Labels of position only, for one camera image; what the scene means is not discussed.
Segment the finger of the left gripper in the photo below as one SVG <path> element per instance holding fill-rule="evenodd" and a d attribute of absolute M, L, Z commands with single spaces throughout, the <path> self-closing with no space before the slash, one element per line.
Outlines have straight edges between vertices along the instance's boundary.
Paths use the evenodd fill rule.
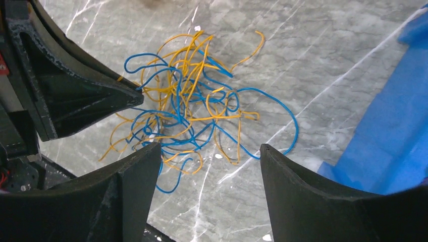
<path fill-rule="evenodd" d="M 43 24 L 43 26 L 46 28 L 48 33 L 51 35 L 51 37 L 55 40 L 59 46 L 61 46 L 62 49 L 64 49 L 70 56 L 75 58 L 80 63 L 84 64 L 85 66 L 96 70 L 97 72 L 114 79 L 117 82 L 123 83 L 129 88 L 132 88 L 135 90 L 137 88 L 137 85 L 130 80 L 120 76 L 104 64 L 102 64 L 100 61 L 92 57 L 90 54 L 88 54 L 86 51 L 84 51 L 82 48 L 80 48 L 75 42 L 73 42 L 71 39 L 69 39 L 66 34 L 59 28 L 59 26 L 53 21 L 53 19 L 48 15 L 48 13 L 45 11 L 43 6 L 39 1 L 29 1 L 37 14 L 39 20 Z"/>

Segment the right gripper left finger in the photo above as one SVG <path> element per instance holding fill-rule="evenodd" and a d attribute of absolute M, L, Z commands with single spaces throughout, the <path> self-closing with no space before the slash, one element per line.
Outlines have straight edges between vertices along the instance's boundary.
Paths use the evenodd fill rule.
<path fill-rule="evenodd" d="M 55 185 L 1 195 L 1 241 L 143 241 L 160 169 L 151 143 Z"/>

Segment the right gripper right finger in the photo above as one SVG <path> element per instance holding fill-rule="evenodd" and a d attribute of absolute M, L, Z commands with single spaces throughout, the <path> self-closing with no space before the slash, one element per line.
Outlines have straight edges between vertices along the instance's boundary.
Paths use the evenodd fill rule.
<path fill-rule="evenodd" d="M 269 144 L 260 147 L 260 166 L 274 241 L 427 241 L 427 186 L 364 192 Z"/>

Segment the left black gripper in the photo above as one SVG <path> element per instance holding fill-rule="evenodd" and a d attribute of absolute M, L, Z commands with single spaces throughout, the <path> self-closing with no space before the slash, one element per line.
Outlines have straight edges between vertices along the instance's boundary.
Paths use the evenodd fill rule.
<path fill-rule="evenodd" d="M 73 42 L 39 1 L 1 1 L 2 182 L 47 189 L 74 176 L 39 153 L 39 140 L 71 136 L 142 93 L 73 58 Z"/>

